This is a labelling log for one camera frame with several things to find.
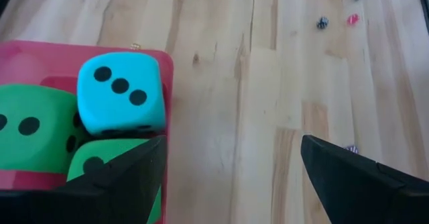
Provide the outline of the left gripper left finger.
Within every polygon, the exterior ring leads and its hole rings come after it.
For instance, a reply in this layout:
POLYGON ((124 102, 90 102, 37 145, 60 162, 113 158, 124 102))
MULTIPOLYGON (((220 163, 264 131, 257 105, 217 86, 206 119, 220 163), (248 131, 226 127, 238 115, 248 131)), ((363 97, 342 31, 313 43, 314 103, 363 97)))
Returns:
POLYGON ((160 135, 53 190, 0 190, 0 224, 145 224, 166 161, 160 135))

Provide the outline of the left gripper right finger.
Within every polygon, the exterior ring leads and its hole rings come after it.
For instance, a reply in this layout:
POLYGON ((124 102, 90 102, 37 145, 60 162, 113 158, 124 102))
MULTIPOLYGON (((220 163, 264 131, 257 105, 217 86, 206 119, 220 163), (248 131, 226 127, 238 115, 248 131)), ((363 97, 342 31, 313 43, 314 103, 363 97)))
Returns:
POLYGON ((429 224, 429 182, 313 135, 301 157, 332 224, 429 224))

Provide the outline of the large green foam die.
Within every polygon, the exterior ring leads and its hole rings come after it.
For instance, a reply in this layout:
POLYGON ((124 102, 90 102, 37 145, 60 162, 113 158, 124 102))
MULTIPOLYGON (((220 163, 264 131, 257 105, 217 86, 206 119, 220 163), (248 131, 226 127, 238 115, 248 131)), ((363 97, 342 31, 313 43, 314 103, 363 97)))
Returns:
POLYGON ((65 174, 89 138, 76 95, 40 85, 0 85, 0 169, 65 174))
POLYGON ((73 156, 67 181, 82 176, 147 141, 148 139, 101 139, 87 142, 73 156))

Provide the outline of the large teal foam die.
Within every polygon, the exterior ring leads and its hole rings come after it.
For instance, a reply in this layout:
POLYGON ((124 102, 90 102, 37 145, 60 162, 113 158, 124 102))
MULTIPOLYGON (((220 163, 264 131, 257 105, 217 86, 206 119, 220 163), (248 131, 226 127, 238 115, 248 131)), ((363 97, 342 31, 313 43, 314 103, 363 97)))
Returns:
POLYGON ((82 123, 93 135, 166 128, 160 64, 148 54, 113 52, 87 60, 76 96, 82 123))

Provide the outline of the pink translucent plastic bin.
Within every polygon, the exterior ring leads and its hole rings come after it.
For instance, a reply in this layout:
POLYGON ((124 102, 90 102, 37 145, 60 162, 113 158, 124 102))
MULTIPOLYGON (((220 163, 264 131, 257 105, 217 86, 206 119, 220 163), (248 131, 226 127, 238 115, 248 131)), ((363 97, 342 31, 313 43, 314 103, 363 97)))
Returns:
MULTIPOLYGON (((0 85, 10 83, 43 85, 75 94, 78 70, 84 62, 92 57, 111 52, 138 52, 148 54, 158 61, 167 115, 166 130, 162 133, 168 138, 167 147, 169 148, 174 62, 164 51, 25 40, 7 41, 0 43, 0 85)), ((154 224, 166 224, 167 183, 168 178, 165 173, 162 183, 161 215, 156 222, 153 222, 154 224)))

